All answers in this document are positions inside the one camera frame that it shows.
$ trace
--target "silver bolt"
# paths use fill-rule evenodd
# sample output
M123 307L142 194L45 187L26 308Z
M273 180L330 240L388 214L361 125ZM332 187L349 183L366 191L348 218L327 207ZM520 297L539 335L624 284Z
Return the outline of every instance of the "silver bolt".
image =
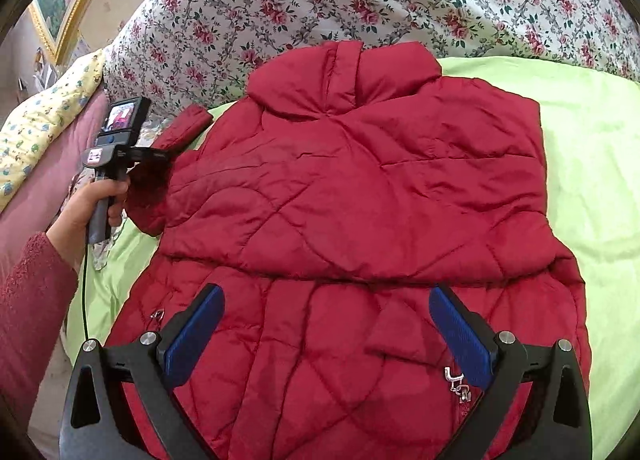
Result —
M156 342L156 334L153 332L145 332L142 334L142 337L140 337L140 342L145 346L152 345Z
M564 352L570 352L571 348L572 348L571 347L571 343L569 341L567 341L566 339L560 339L558 341L558 346Z
M95 348L96 345L97 345L97 342L95 339L89 339L88 341L85 341L84 344L82 345L82 350L86 352L90 352Z
M516 342L516 336L508 331L500 332L498 338L506 345L512 345Z

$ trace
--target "pink blanket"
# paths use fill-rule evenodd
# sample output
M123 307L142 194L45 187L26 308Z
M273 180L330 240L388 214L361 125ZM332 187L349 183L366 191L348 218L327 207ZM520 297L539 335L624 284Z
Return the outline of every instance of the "pink blanket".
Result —
M80 155L92 145L107 111L102 87L82 113L56 138L29 178L0 214L0 284L20 258L33 234L45 231L79 172Z

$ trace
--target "display screen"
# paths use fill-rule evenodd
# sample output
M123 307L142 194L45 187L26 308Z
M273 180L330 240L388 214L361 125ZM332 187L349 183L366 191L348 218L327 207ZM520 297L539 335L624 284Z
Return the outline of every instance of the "display screen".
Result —
M131 120L133 118L133 112L136 109L136 103L130 102L129 104L120 104L114 106L109 112L109 118L106 125L102 129L103 131L116 131L118 129L127 129L130 127Z

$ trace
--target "yellow patterned fabric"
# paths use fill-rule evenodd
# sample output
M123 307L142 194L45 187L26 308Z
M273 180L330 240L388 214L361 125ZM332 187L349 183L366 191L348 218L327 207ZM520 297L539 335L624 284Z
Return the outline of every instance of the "yellow patterned fabric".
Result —
M0 130L0 212L49 144L89 102L102 79L103 50L79 58L52 88L16 107Z

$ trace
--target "black cable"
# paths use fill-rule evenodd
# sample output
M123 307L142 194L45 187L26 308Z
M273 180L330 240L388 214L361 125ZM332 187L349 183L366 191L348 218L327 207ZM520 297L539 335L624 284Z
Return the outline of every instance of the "black cable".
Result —
M82 324L84 325L84 340L89 340L89 330L86 327L86 262L89 261L89 225L84 231L84 267L82 267Z

